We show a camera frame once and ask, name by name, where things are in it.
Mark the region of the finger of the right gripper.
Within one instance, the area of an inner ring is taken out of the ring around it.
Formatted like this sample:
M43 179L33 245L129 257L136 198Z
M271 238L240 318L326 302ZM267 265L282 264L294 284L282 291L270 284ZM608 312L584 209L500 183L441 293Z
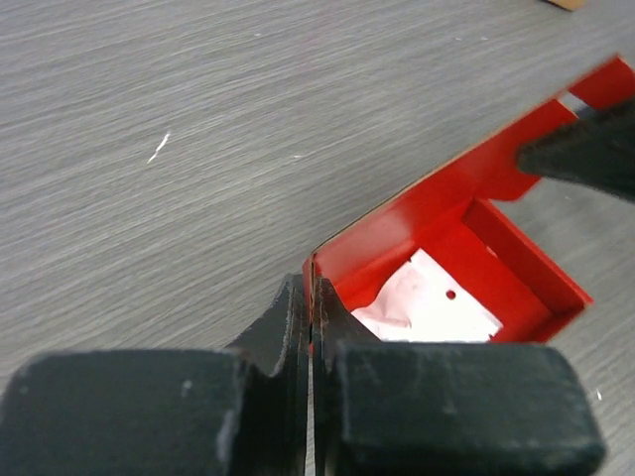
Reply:
M634 201L634 99L586 108L576 122L521 147L517 169Z

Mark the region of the white paper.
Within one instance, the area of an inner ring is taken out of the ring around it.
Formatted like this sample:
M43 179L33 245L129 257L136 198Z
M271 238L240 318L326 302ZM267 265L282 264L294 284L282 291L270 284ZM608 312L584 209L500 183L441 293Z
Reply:
M439 265L418 250L375 300L351 312L383 341L489 341L503 324Z

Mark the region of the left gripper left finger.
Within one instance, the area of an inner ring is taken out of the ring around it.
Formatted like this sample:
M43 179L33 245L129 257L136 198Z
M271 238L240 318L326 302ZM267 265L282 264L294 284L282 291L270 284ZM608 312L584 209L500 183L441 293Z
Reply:
M303 279L219 350L37 356L1 402L5 475L301 475L309 319Z

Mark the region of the red paper box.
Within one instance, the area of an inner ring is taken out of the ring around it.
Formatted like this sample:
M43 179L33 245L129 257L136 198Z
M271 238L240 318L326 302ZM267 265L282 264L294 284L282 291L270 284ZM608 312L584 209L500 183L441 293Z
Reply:
M398 192L318 246L304 264L309 295L329 280L346 310L372 302L418 250L427 252L503 324L496 342L544 342L580 315L590 296L498 208L542 177L520 172L519 149L632 97L634 70L612 57L478 145Z

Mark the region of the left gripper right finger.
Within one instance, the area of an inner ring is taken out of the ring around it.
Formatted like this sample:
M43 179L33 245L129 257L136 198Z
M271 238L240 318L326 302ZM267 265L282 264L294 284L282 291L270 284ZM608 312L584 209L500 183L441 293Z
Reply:
M311 286L319 475L591 475L606 445L556 349L383 342Z

